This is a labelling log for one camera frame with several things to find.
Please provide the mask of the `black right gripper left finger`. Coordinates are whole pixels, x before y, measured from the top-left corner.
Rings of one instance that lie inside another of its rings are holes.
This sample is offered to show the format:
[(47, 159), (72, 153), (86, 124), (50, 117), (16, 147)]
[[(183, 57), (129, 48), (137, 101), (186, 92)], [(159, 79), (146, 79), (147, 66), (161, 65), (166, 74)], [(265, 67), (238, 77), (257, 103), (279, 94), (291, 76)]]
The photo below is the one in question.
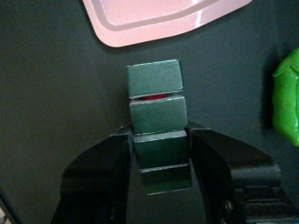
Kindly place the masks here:
[(131, 129), (121, 128), (70, 163), (51, 224), (127, 224), (133, 146)]

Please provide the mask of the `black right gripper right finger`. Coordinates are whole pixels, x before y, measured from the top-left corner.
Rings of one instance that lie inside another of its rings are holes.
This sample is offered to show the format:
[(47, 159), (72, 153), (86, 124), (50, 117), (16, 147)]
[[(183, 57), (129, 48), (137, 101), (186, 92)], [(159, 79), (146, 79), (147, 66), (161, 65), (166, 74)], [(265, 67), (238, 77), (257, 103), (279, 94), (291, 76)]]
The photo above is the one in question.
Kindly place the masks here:
[(209, 224), (299, 224), (281, 168), (257, 147), (189, 123), (191, 162)]

